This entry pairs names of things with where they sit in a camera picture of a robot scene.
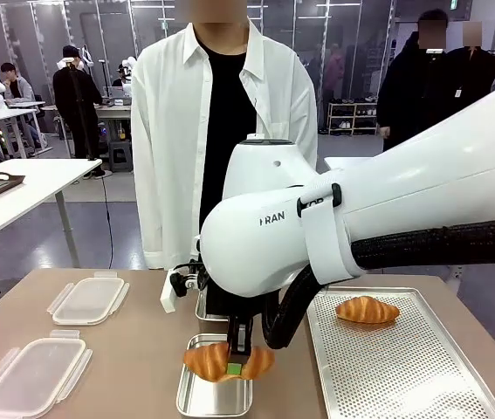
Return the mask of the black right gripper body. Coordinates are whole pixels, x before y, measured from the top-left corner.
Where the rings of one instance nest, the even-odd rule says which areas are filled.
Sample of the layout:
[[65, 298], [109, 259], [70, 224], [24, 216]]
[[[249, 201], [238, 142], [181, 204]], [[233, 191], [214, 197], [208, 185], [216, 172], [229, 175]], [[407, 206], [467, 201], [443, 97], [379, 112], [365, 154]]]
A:
[[240, 319], [261, 315], [261, 322], [264, 322], [267, 303], [274, 301], [274, 292], [246, 298], [227, 292], [214, 282], [209, 282], [206, 289], [206, 312], [212, 315]]

